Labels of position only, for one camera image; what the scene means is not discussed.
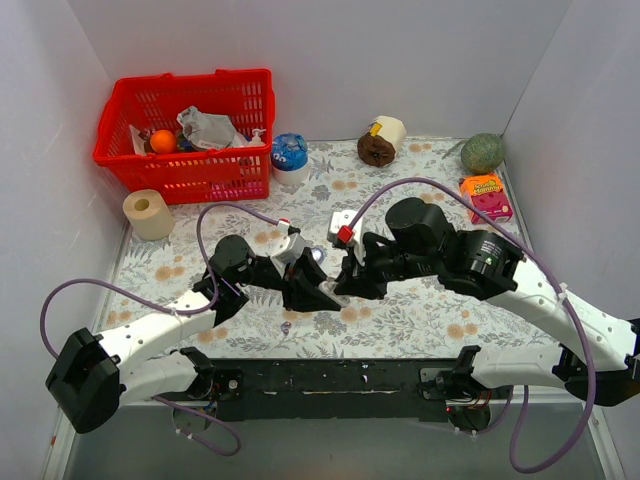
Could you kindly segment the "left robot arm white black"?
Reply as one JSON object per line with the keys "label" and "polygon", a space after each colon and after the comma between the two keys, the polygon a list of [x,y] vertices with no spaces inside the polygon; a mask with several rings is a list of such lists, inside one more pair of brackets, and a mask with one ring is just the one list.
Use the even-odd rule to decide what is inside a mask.
{"label": "left robot arm white black", "polygon": [[215,385],[215,368],[195,349],[163,356],[182,340],[209,331],[235,316],[248,302],[241,291],[253,285],[279,291],[286,309],[339,311],[345,297],[298,233],[281,241],[275,255],[256,255],[243,237],[221,239],[209,272],[171,304],[123,327],[93,334],[82,328],[69,336],[45,385],[80,433],[106,423],[126,403],[183,392],[205,398]]}

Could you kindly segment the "white earbud charging case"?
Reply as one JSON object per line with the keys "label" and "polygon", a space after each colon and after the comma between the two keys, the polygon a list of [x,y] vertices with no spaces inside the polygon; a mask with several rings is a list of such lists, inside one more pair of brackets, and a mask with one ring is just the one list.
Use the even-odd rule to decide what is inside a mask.
{"label": "white earbud charging case", "polygon": [[339,308],[345,308],[350,304],[350,300],[347,296],[339,295],[336,293],[337,282],[329,278],[323,281],[319,286],[319,290],[323,292],[329,299],[339,305]]}

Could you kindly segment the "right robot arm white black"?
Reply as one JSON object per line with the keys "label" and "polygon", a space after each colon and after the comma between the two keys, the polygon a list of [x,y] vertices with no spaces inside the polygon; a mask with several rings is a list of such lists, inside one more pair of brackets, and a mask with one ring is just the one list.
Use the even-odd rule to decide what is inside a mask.
{"label": "right robot arm white black", "polygon": [[639,323],[554,290],[522,249],[484,230],[456,230],[441,208],[413,197],[385,216],[393,237],[362,230],[353,210],[333,213],[328,239],[346,250],[335,292],[381,299],[394,281],[434,276],[447,290],[509,311],[553,345],[534,350],[465,347],[450,369],[426,376],[430,398],[475,397],[511,385],[563,388],[584,400],[586,360],[595,367],[595,404],[616,406],[639,392]]}

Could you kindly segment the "lavender earbud charging case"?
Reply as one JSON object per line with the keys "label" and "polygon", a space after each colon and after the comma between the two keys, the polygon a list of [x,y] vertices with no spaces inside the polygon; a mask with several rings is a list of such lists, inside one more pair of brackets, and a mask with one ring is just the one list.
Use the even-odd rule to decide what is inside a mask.
{"label": "lavender earbud charging case", "polygon": [[313,259],[318,263],[321,264],[324,259],[325,259],[325,252],[322,248],[319,247],[312,247],[311,248],[311,253],[312,253],[312,257]]}

